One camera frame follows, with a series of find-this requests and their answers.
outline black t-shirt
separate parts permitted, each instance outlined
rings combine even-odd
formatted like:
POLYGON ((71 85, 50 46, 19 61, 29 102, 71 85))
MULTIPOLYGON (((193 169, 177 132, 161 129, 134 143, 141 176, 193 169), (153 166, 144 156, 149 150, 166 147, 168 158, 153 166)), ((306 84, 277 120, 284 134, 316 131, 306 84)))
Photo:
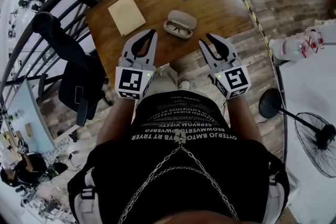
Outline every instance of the black t-shirt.
POLYGON ((238 140, 212 100, 188 91, 145 98, 130 133, 97 146, 69 182, 70 204, 92 167, 103 223, 117 223, 145 182, 123 223, 154 223, 187 210, 233 217, 225 199, 240 220, 262 222, 270 169, 279 171, 276 179, 285 189, 285 201, 289 194, 282 162, 262 144, 238 140), (179 148, 178 141, 183 148, 167 158, 179 148))
POLYGON ((28 155, 29 160, 33 166, 33 171, 30 173, 27 171, 27 162, 25 159, 19 161, 14 168, 16 171, 16 177, 21 184, 30 185, 37 183, 37 180, 47 169, 46 163, 41 155, 30 154, 28 155))

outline wooden plank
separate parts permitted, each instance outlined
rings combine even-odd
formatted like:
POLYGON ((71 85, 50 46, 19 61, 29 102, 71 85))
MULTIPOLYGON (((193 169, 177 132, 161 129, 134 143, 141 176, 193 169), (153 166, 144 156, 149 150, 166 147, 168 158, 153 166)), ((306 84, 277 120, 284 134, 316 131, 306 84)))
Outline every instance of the wooden plank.
POLYGON ((155 66, 164 65, 177 57, 198 50, 198 40, 206 33, 230 37, 253 27, 248 10, 241 0, 135 0, 146 24, 121 37, 108 7, 118 0, 102 0, 86 13, 86 19, 99 57, 114 87, 114 75, 125 42, 146 29, 155 29, 159 35, 156 46, 155 66), (163 30, 171 10, 178 9, 197 19, 194 35, 182 40, 163 30))

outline metal chain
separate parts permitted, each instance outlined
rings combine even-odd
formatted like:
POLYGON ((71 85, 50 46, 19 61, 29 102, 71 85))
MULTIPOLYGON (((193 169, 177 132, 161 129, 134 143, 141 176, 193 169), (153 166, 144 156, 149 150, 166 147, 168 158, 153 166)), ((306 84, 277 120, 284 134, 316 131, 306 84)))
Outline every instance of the metal chain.
POLYGON ((212 186, 219 192, 220 196, 222 197, 223 202, 225 203, 225 205, 227 206, 227 208, 229 209, 231 215, 233 216, 234 219, 239 220, 237 213, 235 211, 235 208, 229 203, 227 197, 222 193, 218 183, 208 174, 208 172, 204 169, 203 165, 199 162, 198 159, 195 158, 195 156, 188 151, 187 149, 185 149, 182 144, 181 144, 181 139, 179 141, 179 147, 174 149, 168 156, 166 156, 162 162, 160 162, 156 168, 154 169, 153 172, 150 173, 149 177, 147 178, 147 180, 142 184, 142 186, 136 191, 136 193, 133 195, 133 197, 131 198, 131 200, 129 201, 129 203, 127 204, 127 206, 125 207, 125 210, 123 211, 122 215, 120 216, 120 219, 118 221, 118 224, 122 224, 129 211, 131 211, 134 203, 136 202, 136 200, 138 199, 138 197, 140 196, 141 192, 144 190, 144 188, 148 185, 148 183, 152 182, 153 180, 155 180, 156 178, 158 178, 159 176, 170 172, 172 170, 177 170, 177 169, 186 169, 186 170, 192 170, 194 172, 197 172, 201 175, 204 175, 206 178, 208 178, 211 181, 212 186), (160 173, 158 173, 157 175, 155 175, 156 171, 158 171, 158 169, 161 168, 162 164, 165 163, 166 161, 168 161, 168 159, 174 155, 177 151, 179 151, 180 149, 182 149, 184 152, 186 152, 188 154, 189 157, 191 157, 192 159, 194 159, 194 161, 196 162, 196 164, 201 168, 202 172, 191 168, 191 167, 186 167, 186 166, 177 166, 177 167, 171 167, 168 168, 160 173))

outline wooden floor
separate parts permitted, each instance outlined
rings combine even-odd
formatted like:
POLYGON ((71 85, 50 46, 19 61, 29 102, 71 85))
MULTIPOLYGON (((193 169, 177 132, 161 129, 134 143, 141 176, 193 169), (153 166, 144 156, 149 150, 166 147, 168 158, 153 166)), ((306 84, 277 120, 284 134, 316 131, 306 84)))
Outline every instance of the wooden floor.
MULTIPOLYGON (((313 26, 315 19, 327 19, 328 9, 334 8, 332 3, 336 3, 335 0, 247 0, 247 2, 255 11, 269 38, 290 36, 302 32, 309 26, 313 26)), ((264 41, 256 25, 254 29, 230 39, 235 44, 243 63, 248 66, 252 88, 246 94, 246 98, 256 122, 262 122, 264 119, 258 113, 259 98, 268 88, 276 87, 275 76, 264 41)), ((207 77, 209 68, 200 51, 176 59, 170 65, 178 71, 179 81, 188 80, 192 89, 207 93, 223 111, 225 100, 218 93, 215 86, 210 85, 210 79, 207 77)), ((115 98, 116 95, 110 87, 106 88, 106 92, 108 93, 108 98, 115 98)), ((50 93, 50 96, 39 106, 47 125, 53 130, 53 134, 57 133, 59 129, 66 130, 75 122, 76 115, 58 101, 57 91, 50 93)), ((94 147, 96 135, 108 111, 109 108, 100 101, 95 118, 92 121, 88 121, 86 126, 79 130, 80 141, 71 145, 67 150, 68 153, 76 149, 80 150, 80 153, 72 159, 76 165, 85 163, 87 154, 94 147)), ((225 111, 224 117, 229 122, 227 111, 225 111)), ((258 125, 263 136, 264 145, 280 159, 283 158, 283 124, 282 116, 278 115, 274 119, 258 125)), ((57 181, 45 188, 51 188, 53 195, 66 203, 66 192, 64 192, 66 182, 75 173, 67 171, 57 181), (63 193, 56 190, 58 186, 63 193)), ((281 223, 296 222, 292 219, 290 213, 286 211, 281 223)))

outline black fan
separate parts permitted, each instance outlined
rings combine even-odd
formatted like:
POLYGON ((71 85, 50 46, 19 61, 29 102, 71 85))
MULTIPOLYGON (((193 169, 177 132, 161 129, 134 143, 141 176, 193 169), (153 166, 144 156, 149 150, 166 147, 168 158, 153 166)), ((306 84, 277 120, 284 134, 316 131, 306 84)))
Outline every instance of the black fan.
POLYGON ((259 113, 270 119, 282 111, 293 118, 298 138, 313 165, 322 175, 336 177, 335 126, 313 113, 299 113, 295 116, 281 106, 280 92, 277 89, 269 89, 260 98, 259 113))

